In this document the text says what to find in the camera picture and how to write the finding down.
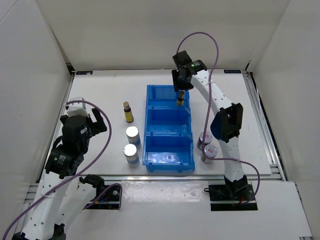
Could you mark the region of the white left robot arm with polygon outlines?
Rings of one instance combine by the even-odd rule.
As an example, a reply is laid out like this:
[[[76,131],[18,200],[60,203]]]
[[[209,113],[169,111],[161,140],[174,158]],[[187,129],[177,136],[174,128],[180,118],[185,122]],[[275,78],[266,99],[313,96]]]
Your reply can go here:
[[[90,139],[111,130],[103,111],[97,107],[91,111],[96,121],[82,105],[70,105],[67,114],[60,117],[62,135],[55,140],[45,165],[40,196],[28,208],[32,214],[22,231],[13,235],[14,240],[64,240],[67,228],[89,201],[103,198],[103,179],[90,174],[79,179],[80,186],[71,200],[62,203],[70,182],[78,177]]]

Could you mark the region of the silver-lid spice jar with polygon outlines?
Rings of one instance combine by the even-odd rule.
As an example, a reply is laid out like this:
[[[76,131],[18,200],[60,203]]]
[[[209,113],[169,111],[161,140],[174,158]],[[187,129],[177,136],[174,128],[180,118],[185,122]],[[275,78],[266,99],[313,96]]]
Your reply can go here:
[[[123,154],[129,166],[136,167],[140,163],[137,147],[134,144],[127,144],[123,148]]]
[[[141,138],[140,138],[140,132],[136,126],[129,126],[126,131],[126,137],[128,139],[128,142],[130,144],[133,144],[136,146],[137,149],[141,148]]]

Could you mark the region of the yellow-label bottle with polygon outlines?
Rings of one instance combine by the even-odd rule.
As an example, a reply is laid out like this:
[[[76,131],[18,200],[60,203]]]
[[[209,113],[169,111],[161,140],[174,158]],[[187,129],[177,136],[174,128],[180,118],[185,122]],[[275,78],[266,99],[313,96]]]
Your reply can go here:
[[[134,116],[132,113],[132,109],[128,101],[123,103],[124,116],[127,123],[132,123],[134,121]]]
[[[176,105],[178,107],[183,107],[184,106],[184,101],[185,101],[185,92],[180,90],[177,93]]]

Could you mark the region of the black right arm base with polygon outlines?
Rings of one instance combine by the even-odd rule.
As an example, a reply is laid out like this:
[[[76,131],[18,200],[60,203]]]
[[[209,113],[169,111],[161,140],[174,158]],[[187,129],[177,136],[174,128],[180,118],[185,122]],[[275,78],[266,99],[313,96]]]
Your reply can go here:
[[[258,205],[251,184],[237,193],[226,184],[211,184],[203,191],[209,194],[212,212],[257,211]]]

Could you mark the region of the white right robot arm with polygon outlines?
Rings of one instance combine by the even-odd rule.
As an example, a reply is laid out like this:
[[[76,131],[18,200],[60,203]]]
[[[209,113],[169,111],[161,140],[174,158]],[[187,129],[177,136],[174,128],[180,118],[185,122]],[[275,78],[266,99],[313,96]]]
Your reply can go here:
[[[239,151],[243,106],[233,103],[220,90],[201,60],[193,61],[185,50],[172,58],[176,66],[176,70],[172,71],[174,91],[197,89],[214,114],[210,131],[218,140],[224,158],[224,193],[230,200],[236,200],[248,185]]]

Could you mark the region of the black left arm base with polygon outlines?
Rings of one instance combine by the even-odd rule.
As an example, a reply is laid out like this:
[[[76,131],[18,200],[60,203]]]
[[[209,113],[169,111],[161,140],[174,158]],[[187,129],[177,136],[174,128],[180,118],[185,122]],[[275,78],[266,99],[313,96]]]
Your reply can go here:
[[[105,184],[105,180],[94,174],[80,177],[81,184],[90,185],[95,190],[95,197],[83,208],[119,210],[122,204],[123,187],[120,183]]]

